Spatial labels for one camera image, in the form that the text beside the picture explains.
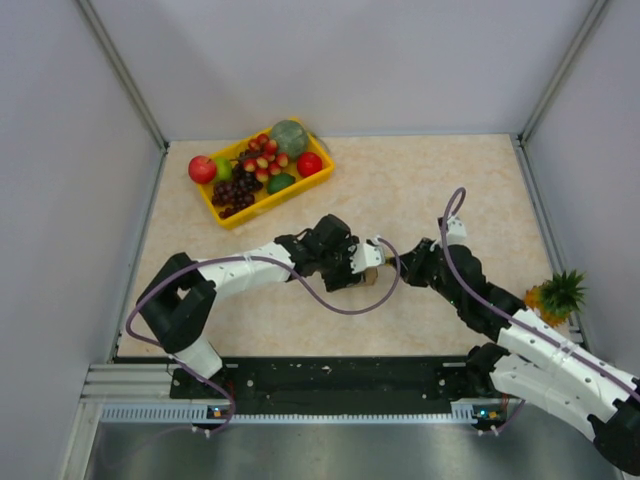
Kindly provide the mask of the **brown cardboard express box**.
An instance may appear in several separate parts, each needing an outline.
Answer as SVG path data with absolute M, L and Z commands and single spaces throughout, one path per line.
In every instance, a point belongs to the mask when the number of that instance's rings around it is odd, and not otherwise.
M 376 283 L 379 276 L 377 268 L 368 268 L 360 273 L 359 286 L 372 286 Z

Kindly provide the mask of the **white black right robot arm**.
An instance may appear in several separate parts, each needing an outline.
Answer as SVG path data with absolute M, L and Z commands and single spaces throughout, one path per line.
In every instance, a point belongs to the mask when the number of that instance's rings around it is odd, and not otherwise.
M 446 299 L 471 330 L 490 339 L 467 370 L 469 388 L 519 397 L 582 433 L 612 465 L 639 473 L 639 379 L 550 328 L 524 302 L 491 283 L 463 245 L 421 240 L 394 261 L 402 280 Z

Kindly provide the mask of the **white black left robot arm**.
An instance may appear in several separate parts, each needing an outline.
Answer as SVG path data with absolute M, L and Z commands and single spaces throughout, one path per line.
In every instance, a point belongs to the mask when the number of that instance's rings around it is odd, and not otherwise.
M 197 266 L 181 252 L 164 264 L 136 306 L 165 353 L 194 371 L 194 387 L 205 396 L 216 396 L 226 387 L 227 374 L 204 335 L 213 306 L 241 292 L 291 281 L 295 274 L 320 274 L 328 291 L 354 286 L 364 272 L 354 260 L 361 246 L 359 237 L 329 214 L 312 229 L 280 235 L 227 262 Z

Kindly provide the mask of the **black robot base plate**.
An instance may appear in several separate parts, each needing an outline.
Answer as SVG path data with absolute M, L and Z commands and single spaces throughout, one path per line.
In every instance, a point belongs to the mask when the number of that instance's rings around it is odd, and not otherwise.
M 226 357 L 211 380 L 207 386 L 178 368 L 170 396 L 231 396 L 245 415 L 448 413 L 455 402 L 472 400 L 493 417 L 507 406 L 463 356 Z

